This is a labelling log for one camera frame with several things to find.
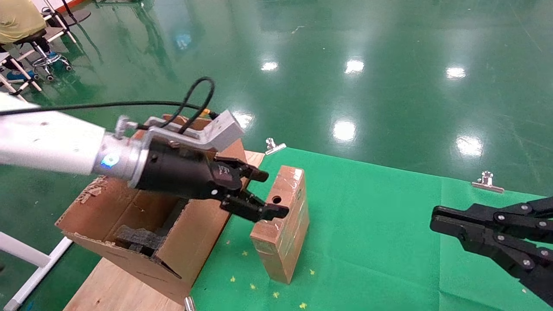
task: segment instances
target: wooden board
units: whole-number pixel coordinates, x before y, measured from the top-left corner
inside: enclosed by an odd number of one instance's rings
[[[264,153],[246,151],[249,164],[258,167]],[[139,279],[102,258],[64,311],[184,311]]]

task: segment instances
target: metal clip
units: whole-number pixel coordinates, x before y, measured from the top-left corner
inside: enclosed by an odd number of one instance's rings
[[[275,141],[274,139],[272,138],[267,138],[265,139],[265,142],[267,143],[267,151],[265,151],[265,154],[266,155],[270,155],[270,154],[273,154],[277,151],[280,151],[284,148],[286,148],[286,144],[285,143],[282,143],[280,145],[277,146],[277,144],[275,144]]]
[[[492,178],[493,178],[493,173],[488,170],[485,170],[482,172],[481,178],[478,178],[476,182],[472,182],[472,186],[479,189],[489,190],[497,193],[503,193],[505,189],[498,186],[494,186],[492,184]]]
[[[192,296],[184,298],[184,310],[196,311],[196,305],[194,305],[194,299],[192,299]]]

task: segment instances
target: black cable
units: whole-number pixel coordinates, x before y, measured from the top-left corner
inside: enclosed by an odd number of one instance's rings
[[[116,106],[154,106],[154,105],[165,105],[165,106],[181,106],[182,102],[177,101],[120,101],[120,102],[109,102],[109,103],[95,103],[90,105],[72,105],[72,106],[54,106],[54,107],[37,107],[29,109],[17,109],[17,110],[8,110],[0,111],[1,116],[10,116],[10,115],[19,115],[22,113],[32,113],[32,112],[44,112],[44,111],[63,111],[63,110],[76,110],[76,109],[88,109],[88,108],[103,108],[103,107],[116,107]],[[200,106],[186,104],[185,107],[200,109]]]
[[[194,89],[198,86],[198,84],[202,83],[203,81],[208,81],[210,83],[210,90],[209,94],[207,94],[207,97],[204,101],[204,103],[201,106],[196,106],[188,103],[188,100],[190,99],[190,96],[194,92]],[[28,108],[28,109],[17,109],[17,110],[8,110],[8,111],[0,111],[0,117],[2,116],[10,116],[10,115],[19,115],[23,113],[32,113],[32,112],[45,112],[45,111],[64,111],[64,110],[77,110],[77,109],[89,109],[89,108],[104,108],[104,107],[117,107],[117,106],[153,106],[153,105],[166,105],[166,106],[178,106],[177,110],[173,115],[165,121],[163,124],[160,125],[160,127],[165,127],[172,121],[174,121],[177,116],[182,112],[182,109],[184,108],[192,108],[196,110],[196,113],[189,118],[184,125],[179,129],[179,134],[184,133],[184,131],[189,128],[192,123],[202,114],[206,111],[207,105],[209,105],[209,102],[211,101],[211,98],[213,97],[213,93],[215,92],[215,82],[210,77],[201,77],[194,81],[192,86],[188,89],[188,92],[186,93],[186,96],[184,97],[184,100],[182,102],[175,102],[175,101],[120,101],[120,102],[109,102],[109,103],[95,103],[95,104],[89,104],[89,105],[72,105],[72,106],[54,106],[54,107],[37,107],[37,108]],[[214,111],[207,110],[209,117],[211,119],[215,119],[219,114]],[[148,129],[149,126],[145,125],[138,125],[138,129]]]
[[[162,125],[160,125],[159,127],[165,127],[167,126],[169,123],[173,122],[177,116],[180,114],[180,112],[182,111],[182,109],[186,106],[186,103],[188,102],[188,100],[190,99],[190,96],[192,95],[192,93],[194,92],[194,90],[196,89],[196,87],[204,82],[204,81],[208,81],[210,83],[210,89],[209,89],[209,94],[207,94],[207,97],[204,101],[204,104],[199,107],[197,110],[196,110],[196,113],[191,117],[189,118],[185,123],[184,125],[180,128],[179,130],[179,134],[182,134],[184,133],[184,131],[189,128],[192,123],[204,112],[204,110],[207,108],[207,105],[209,105],[209,102],[211,101],[211,98],[213,97],[213,93],[215,92],[215,82],[213,81],[213,79],[211,79],[210,77],[201,77],[199,79],[197,79],[196,81],[194,81],[194,83],[192,84],[192,86],[190,86],[190,88],[188,89],[188,92],[186,93],[186,96],[184,97],[184,100],[182,101],[182,106],[180,106],[176,111],[175,113],[173,113],[173,115],[167,119],[167,121],[165,121]]]

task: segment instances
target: bolt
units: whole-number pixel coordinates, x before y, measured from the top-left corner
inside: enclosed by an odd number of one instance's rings
[[[177,149],[177,148],[180,147],[180,143],[176,142],[176,141],[169,141],[169,147],[171,147],[173,149]]]

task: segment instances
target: white robotic arm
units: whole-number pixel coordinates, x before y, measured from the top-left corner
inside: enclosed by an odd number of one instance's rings
[[[171,193],[189,199],[216,199],[221,208],[252,221],[282,218],[288,209],[266,204],[247,190],[241,177],[260,182],[268,174],[238,159],[210,159],[199,150],[222,151],[243,135],[225,111],[202,131],[151,117],[141,139],[127,138],[136,128],[120,117],[115,133],[61,112],[9,113],[35,108],[0,93],[0,164],[73,174],[121,178],[129,187]]]

